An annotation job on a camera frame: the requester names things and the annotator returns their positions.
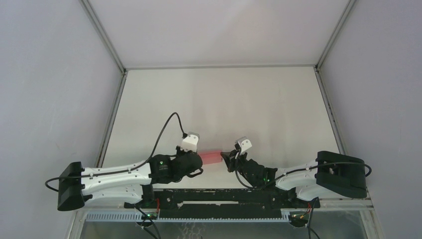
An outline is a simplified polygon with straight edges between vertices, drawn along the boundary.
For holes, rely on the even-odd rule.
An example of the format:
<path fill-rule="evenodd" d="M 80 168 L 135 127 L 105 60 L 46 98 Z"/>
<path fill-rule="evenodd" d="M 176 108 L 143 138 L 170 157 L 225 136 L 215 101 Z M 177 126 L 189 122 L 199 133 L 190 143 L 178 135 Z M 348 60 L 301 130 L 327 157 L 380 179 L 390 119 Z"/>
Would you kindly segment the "pink cardboard box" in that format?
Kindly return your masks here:
<path fill-rule="evenodd" d="M 222 162 L 221 153 L 221 150 L 214 150 L 199 152 L 198 155 L 201 157 L 203 165 L 209 165 Z"/>

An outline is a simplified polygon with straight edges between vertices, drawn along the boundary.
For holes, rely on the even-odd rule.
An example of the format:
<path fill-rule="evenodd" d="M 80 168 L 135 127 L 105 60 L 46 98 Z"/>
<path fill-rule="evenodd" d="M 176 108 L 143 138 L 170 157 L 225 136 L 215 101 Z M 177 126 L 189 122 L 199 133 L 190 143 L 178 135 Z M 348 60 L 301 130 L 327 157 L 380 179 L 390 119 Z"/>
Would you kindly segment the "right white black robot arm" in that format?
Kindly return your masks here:
<path fill-rule="evenodd" d="M 290 168 L 265 167 L 237 150 L 220 155 L 228 172 L 234 172 L 242 186 L 288 192 L 288 202 L 293 207 L 332 195 L 366 198 L 366 178 L 372 173 L 362 159 L 330 151 L 320 151 L 309 163 Z"/>

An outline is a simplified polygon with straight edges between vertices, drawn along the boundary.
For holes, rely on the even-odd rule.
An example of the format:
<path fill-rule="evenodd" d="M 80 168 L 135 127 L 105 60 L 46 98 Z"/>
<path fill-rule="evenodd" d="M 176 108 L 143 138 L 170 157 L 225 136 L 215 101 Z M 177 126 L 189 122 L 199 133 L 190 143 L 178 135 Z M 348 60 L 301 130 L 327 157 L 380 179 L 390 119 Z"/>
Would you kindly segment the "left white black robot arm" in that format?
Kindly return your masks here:
<path fill-rule="evenodd" d="M 202 166 L 200 155 L 193 151 L 157 154 L 138 163 L 109 168 L 84 168 L 81 162 L 72 162 L 58 179 L 57 209 L 73 211 L 104 202 L 139 203 L 148 208 L 155 203 L 156 195 L 142 186 L 193 178 L 202 174 Z"/>

